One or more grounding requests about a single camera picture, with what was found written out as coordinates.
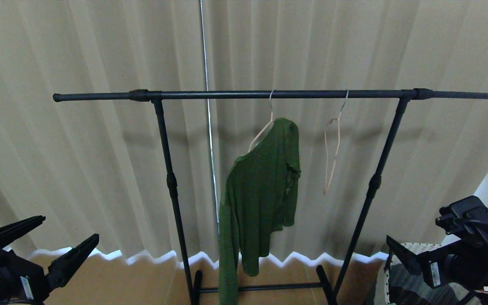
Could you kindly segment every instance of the curtain fold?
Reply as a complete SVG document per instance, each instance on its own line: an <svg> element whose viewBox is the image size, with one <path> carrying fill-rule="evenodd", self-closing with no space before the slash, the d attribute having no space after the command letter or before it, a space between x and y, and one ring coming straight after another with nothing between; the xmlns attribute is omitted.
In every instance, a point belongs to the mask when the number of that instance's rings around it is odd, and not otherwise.
<svg viewBox="0 0 488 305"><path fill-rule="evenodd" d="M206 0L211 90L412 89L488 92L488 2ZM0 225L42 214L19 253L77 245L130 257L180 253L150 103L52 101L53 93L203 90L197 1L0 2ZM343 100L273 100L300 132L296 224L271 252L341 258L396 100L351 99L333 183L323 194L324 129ZM163 102L189 255L217 260L204 100ZM270 116L267 100L211 100L218 192ZM330 151L337 130L329 126ZM412 101L358 251L438 242L438 208L488 170L488 101Z"/></svg>

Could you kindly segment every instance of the clothes hanger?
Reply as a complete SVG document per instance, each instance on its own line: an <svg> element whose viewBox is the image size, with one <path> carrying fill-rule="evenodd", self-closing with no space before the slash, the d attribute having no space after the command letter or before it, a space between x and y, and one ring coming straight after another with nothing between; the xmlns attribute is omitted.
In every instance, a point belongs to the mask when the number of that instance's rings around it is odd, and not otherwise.
<svg viewBox="0 0 488 305"><path fill-rule="evenodd" d="M263 129L261 129L261 131L259 131L259 133L252 140L252 142L250 143L250 148L248 149L248 152L252 151L252 148L255 146L254 145L255 141L257 141L257 139L259 139L259 137L265 132L265 130L271 125L271 123L273 123L275 121L274 120L275 112L274 112L274 109L272 108L272 94L274 92L275 92L275 90L273 89L271 91L271 95L269 95L269 105L271 107L271 120L267 123L267 125L265 125L265 127L263 127Z"/></svg>
<svg viewBox="0 0 488 305"><path fill-rule="evenodd" d="M327 191L329 190L329 186L331 186L331 181L333 180L333 174L335 172L335 166L336 166L336 156L338 155L338 149L340 148L340 116L342 114L342 110L344 109L345 103L347 102L347 97L349 96L349 90L346 92L346 98L344 100L344 103L342 104L342 107L340 107L340 112L338 113L337 118L332 118L327 122L327 125L325 127L325 152L327 153L327 159L325 160L325 185L323 187L323 194L326 194ZM333 121L336 121L337 125L337 131L338 131L338 143L336 145L336 151L335 151L335 158L333 161L333 169L331 170L331 177L329 178L329 182L327 182L327 172L329 171L329 146L327 145L327 128L329 128L329 125L333 123Z"/></svg>

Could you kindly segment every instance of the black metal clothes rack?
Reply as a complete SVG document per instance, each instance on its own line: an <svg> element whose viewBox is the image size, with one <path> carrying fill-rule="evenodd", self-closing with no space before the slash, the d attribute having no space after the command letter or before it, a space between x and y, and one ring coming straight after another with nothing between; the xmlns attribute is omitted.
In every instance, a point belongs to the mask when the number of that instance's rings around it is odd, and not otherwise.
<svg viewBox="0 0 488 305"><path fill-rule="evenodd" d="M389 129L385 146L383 147L376 172L370 178L368 191L362 210L360 211L358 222L351 237L349 247L344 258L344 263L338 275L335 287L331 290L331 283L327 279L325 270L321 265L317 266L316 272L319 282L314 283L296 283L296 284L279 284L279 285L261 285L261 286L242 286L238 291L255 291L255 290L277 290L277 289L298 289L298 288L323 288L325 297L329 305L337 305L336 297L344 280L347 267L354 253L355 246L359 239L360 232L364 226L366 215L372 204L372 199L376 195L381 185L381 174L389 151L393 146L393 141L397 135L400 122L408 102L411 100L424 100L430 98L454 98L454 99L488 99L488 93L479 92L453 92L453 91L433 91L430 89L409 89L409 90L300 90L300 91L148 91L138 89L122 93L84 93L84 94L54 94L55 102L70 100L134 100L137 102L151 102L155 107L155 114L159 124L159 134L161 136L161 145L163 147L163 156L167 168L167 187L172 201L174 210L176 228L178 231L178 240L180 241L180 250L182 251L182 260L184 262L184 272L186 273L186 282L188 285L188 294L191 305L199 304L201 293L215 293L218 288L202 288L202 272L198 270L195 273L195 280L191 281L191 271L189 268L188 251L186 249L186 239L184 238L184 229L182 226L182 216L180 215L180 205L178 203L177 182L174 172L172 171L172 160L169 149L169 140L165 127L165 118L163 114L163 100L169 99L267 99L270 95L272 98L285 99L310 99L310 98L397 98L399 104L396 108L393 123Z"/></svg>

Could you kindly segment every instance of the light under curtain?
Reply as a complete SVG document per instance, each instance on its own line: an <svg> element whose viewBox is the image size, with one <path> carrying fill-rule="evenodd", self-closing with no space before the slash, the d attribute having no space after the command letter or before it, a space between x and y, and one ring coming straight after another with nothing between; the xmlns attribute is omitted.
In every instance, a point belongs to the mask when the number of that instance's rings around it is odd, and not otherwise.
<svg viewBox="0 0 488 305"><path fill-rule="evenodd" d="M488 92L488 2L203 2L209 89ZM52 93L203 90L198 1L0 2L0 225L47 217L21 253L78 244L104 253L180 251L153 106L69 102ZM333 182L323 194L324 127L343 100L274 100L297 123L296 223L271 253L341 258L377 164L395 100L350 100ZM217 260L204 100L165 101L189 255ZM218 192L270 116L267 100L211 100ZM336 128L328 134L336 145ZM385 235L439 242L440 206L488 171L488 101L410 102L358 252Z"/></svg>

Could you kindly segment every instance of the green long-sleeve garment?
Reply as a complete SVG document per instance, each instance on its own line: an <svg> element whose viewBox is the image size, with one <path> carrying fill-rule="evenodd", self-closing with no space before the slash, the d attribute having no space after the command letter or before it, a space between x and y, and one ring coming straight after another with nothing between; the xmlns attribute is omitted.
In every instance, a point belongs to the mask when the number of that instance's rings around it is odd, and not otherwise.
<svg viewBox="0 0 488 305"><path fill-rule="evenodd" d="M219 303L238 303L238 251L249 276L269 255L271 233L292 226L297 207L299 131L278 118L265 138L236 159L219 205Z"/></svg>

